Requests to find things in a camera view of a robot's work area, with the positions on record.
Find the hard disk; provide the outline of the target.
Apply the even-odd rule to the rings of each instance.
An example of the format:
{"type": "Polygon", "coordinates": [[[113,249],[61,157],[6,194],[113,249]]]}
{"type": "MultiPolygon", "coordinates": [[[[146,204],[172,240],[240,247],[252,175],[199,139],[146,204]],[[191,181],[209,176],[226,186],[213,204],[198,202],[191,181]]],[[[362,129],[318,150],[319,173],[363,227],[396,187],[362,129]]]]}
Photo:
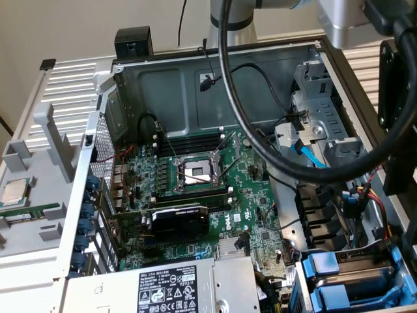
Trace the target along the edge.
{"type": "Polygon", "coordinates": [[[343,285],[355,299],[380,296],[394,286],[400,261],[380,243],[342,251],[312,252],[302,260],[304,276],[310,290],[343,285]]]}

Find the black RAM slot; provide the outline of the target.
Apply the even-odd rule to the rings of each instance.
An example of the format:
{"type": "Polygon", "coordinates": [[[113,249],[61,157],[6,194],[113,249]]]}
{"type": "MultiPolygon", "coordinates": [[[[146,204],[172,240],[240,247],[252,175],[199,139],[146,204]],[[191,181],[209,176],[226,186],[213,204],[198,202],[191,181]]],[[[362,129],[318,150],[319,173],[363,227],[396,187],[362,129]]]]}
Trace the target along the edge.
{"type": "Polygon", "coordinates": [[[164,143],[172,143],[175,146],[192,145],[197,147],[213,146],[221,142],[220,134],[203,134],[197,136],[174,138],[170,140],[162,127],[156,131],[156,139],[151,143],[151,147],[159,147],[164,143]]]}
{"type": "Polygon", "coordinates": [[[189,192],[174,193],[169,196],[157,196],[157,202],[181,201],[187,199],[207,198],[212,196],[228,196],[234,194],[234,188],[231,186],[223,186],[221,188],[200,188],[189,192]]]}
{"type": "MultiPolygon", "coordinates": [[[[192,145],[183,145],[183,146],[175,146],[171,143],[174,151],[176,152],[177,156],[179,155],[189,155],[189,154],[195,154],[195,153],[202,153],[207,151],[213,151],[217,148],[217,146],[220,143],[216,143],[213,146],[207,146],[207,147],[197,147],[192,145]]],[[[169,143],[161,144],[159,147],[157,147],[158,156],[159,157],[171,157],[174,156],[174,153],[172,151],[171,146],[169,143]]]]}
{"type": "Polygon", "coordinates": [[[172,208],[172,207],[187,207],[193,205],[200,205],[209,208],[210,212],[229,210],[231,204],[228,202],[229,196],[208,196],[202,198],[188,198],[181,200],[160,201],[156,203],[155,208],[172,208]]]}

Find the black box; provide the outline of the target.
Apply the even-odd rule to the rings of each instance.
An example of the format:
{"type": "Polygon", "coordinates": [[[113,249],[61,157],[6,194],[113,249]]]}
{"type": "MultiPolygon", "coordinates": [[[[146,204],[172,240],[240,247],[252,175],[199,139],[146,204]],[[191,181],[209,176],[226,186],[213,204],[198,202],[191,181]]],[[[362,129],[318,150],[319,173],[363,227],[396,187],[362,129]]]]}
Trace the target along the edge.
{"type": "Polygon", "coordinates": [[[119,29],[114,47],[117,59],[133,59],[154,55],[151,29],[149,26],[119,29]]]}

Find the blue disk carrier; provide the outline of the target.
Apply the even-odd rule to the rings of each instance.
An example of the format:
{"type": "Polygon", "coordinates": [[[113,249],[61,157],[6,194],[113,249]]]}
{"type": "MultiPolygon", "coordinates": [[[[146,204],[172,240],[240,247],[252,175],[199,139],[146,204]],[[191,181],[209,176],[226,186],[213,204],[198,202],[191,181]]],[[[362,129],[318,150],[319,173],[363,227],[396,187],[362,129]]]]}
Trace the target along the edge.
{"type": "Polygon", "coordinates": [[[315,288],[310,294],[314,313],[359,313],[411,305],[417,296],[408,287],[394,286],[383,296],[350,301],[343,284],[315,288]]]}

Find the silver locking lever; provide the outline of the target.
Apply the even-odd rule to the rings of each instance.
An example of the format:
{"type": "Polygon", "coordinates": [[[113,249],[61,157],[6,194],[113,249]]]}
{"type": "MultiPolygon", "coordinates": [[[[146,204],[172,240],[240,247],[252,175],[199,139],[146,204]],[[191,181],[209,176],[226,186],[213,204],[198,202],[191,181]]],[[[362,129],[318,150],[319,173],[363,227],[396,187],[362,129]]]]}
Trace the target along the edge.
{"type": "Polygon", "coordinates": [[[216,174],[217,182],[224,179],[225,176],[237,165],[240,161],[240,156],[232,156],[228,154],[222,154],[218,162],[218,172],[216,174]]]}

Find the black fan shroud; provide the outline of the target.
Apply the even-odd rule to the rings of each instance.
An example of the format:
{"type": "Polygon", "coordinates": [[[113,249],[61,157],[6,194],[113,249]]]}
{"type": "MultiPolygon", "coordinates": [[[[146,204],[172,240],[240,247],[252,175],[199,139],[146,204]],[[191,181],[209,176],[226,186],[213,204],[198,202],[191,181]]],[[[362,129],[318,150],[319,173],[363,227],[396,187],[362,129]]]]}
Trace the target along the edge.
{"type": "Polygon", "coordinates": [[[309,249],[338,251],[347,246],[332,188],[299,184],[295,203],[309,249]]]}

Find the silver CPU chip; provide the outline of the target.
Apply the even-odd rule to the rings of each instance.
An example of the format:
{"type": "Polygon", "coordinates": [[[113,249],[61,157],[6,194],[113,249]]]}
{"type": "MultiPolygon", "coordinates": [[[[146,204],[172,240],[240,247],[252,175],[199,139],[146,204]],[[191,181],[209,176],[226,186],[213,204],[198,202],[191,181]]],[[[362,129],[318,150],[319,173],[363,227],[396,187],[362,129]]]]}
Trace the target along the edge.
{"type": "Polygon", "coordinates": [[[0,199],[0,207],[22,206],[27,201],[30,178],[8,181],[0,199]]]}

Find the grey power supply unit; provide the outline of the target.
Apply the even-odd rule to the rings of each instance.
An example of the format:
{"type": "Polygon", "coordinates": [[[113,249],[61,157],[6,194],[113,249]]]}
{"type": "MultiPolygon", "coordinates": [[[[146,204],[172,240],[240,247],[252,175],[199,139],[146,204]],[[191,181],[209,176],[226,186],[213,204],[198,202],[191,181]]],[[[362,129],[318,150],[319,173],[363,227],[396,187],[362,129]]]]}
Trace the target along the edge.
{"type": "Polygon", "coordinates": [[[73,278],[62,313],[260,313],[249,257],[73,278]]]}

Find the grey parts rack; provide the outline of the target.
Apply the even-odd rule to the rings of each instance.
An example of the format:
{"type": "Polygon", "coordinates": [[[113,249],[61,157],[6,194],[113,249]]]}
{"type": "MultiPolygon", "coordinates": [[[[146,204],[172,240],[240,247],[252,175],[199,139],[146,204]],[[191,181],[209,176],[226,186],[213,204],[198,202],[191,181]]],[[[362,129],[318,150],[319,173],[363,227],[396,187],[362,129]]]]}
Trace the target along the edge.
{"type": "Polygon", "coordinates": [[[45,218],[33,221],[11,224],[0,217],[0,258],[59,246],[81,148],[70,145],[67,136],[59,133],[53,113],[52,104],[41,103],[33,115],[45,133],[47,148],[30,151],[23,139],[6,144],[1,156],[0,199],[8,181],[30,178],[31,187],[24,205],[0,207],[0,212],[50,203],[60,207],[45,209],[45,218]]]}

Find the black graphics card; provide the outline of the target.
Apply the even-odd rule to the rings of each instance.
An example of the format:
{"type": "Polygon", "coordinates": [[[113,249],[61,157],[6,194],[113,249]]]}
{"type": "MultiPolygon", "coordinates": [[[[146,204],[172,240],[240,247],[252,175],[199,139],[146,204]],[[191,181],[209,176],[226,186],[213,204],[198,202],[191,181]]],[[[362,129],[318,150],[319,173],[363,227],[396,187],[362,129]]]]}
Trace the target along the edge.
{"type": "Polygon", "coordinates": [[[201,205],[189,205],[147,213],[120,213],[110,220],[110,226],[123,239],[193,241],[209,233],[209,209],[201,205]]]}

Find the green RAM stick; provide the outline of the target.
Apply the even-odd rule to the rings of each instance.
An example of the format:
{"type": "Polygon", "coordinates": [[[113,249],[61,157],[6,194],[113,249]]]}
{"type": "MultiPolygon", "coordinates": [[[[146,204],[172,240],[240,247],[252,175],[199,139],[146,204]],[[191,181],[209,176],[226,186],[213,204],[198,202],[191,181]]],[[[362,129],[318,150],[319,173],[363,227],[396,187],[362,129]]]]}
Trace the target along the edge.
{"type": "Polygon", "coordinates": [[[0,217],[3,217],[7,222],[11,224],[33,221],[45,218],[45,209],[55,209],[59,207],[60,205],[58,203],[50,203],[34,207],[21,207],[9,211],[1,211],[0,217]]]}

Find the silver socket cover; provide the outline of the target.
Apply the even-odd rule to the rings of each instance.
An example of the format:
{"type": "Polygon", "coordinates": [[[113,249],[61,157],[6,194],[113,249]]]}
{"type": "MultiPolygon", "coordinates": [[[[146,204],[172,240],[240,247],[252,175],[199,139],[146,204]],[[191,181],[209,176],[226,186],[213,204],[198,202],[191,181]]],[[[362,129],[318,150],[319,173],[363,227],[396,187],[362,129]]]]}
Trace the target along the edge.
{"type": "Polygon", "coordinates": [[[218,180],[225,175],[225,170],[221,166],[221,153],[219,149],[209,153],[209,160],[212,168],[212,181],[218,180]]]}

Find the black expansion slot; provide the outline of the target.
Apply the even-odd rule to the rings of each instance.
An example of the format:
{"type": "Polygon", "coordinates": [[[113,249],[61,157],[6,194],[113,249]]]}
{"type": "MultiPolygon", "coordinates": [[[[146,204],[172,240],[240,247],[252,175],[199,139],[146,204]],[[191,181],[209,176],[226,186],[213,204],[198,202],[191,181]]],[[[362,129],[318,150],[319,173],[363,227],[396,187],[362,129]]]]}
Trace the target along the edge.
{"type": "Polygon", "coordinates": [[[160,259],[164,257],[164,251],[159,248],[148,248],[141,251],[145,260],[160,259]]]}

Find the green motherboard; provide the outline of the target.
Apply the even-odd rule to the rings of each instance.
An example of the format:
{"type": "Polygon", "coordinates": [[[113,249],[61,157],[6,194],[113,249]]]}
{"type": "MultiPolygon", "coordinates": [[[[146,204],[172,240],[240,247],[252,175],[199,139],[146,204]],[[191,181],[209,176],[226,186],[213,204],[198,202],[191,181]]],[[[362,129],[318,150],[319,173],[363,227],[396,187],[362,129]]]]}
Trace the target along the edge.
{"type": "Polygon", "coordinates": [[[176,183],[173,161],[177,156],[159,157],[151,143],[132,146],[121,151],[113,174],[112,199],[116,214],[109,227],[120,254],[119,270],[127,271],[164,265],[178,261],[218,258],[220,239],[238,237],[244,243],[255,270],[276,288],[288,290],[293,283],[294,250],[284,241],[283,232],[289,229],[278,219],[278,201],[274,197],[276,182],[266,165],[238,132],[229,130],[221,135],[216,149],[222,154],[240,156],[240,161],[224,177],[225,185],[234,188],[228,195],[229,210],[210,212],[209,233],[197,240],[156,241],[154,239],[123,239],[111,226],[115,215],[129,212],[154,212],[157,196],[174,193],[176,183]],[[142,250],[159,248],[164,257],[145,260],[142,250]]]}

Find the CPU socket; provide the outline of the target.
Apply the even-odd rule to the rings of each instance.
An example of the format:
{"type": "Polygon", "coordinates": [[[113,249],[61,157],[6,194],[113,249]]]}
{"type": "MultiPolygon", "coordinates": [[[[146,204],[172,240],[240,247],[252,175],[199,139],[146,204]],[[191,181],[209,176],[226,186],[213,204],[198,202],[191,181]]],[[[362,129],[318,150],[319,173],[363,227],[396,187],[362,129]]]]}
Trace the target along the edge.
{"type": "Polygon", "coordinates": [[[196,189],[206,189],[219,188],[225,185],[224,179],[220,182],[212,181],[210,152],[184,155],[173,161],[176,177],[176,183],[173,187],[174,192],[189,192],[194,187],[196,189]]]}

